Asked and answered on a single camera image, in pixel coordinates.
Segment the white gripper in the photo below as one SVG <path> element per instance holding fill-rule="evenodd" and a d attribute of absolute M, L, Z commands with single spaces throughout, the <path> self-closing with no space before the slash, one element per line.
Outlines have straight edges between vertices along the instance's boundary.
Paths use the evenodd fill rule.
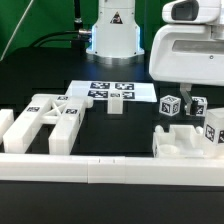
<path fill-rule="evenodd" d="M 173 0 L 164 5 L 162 19 L 166 24 L 154 37 L 149 74 L 181 83 L 186 114 L 195 116 L 191 84 L 224 86 L 224 0 Z"/>

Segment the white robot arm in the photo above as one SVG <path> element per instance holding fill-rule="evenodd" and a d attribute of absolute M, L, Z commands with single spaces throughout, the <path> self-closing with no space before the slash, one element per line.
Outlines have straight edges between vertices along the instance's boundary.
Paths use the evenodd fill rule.
<path fill-rule="evenodd" d="M 141 59 L 134 13 L 135 0 L 99 0 L 87 56 L 106 64 Z M 166 25 L 155 34 L 149 74 L 178 83 L 190 113 L 192 85 L 224 86 L 224 0 L 174 0 L 164 5 L 162 19 Z"/>

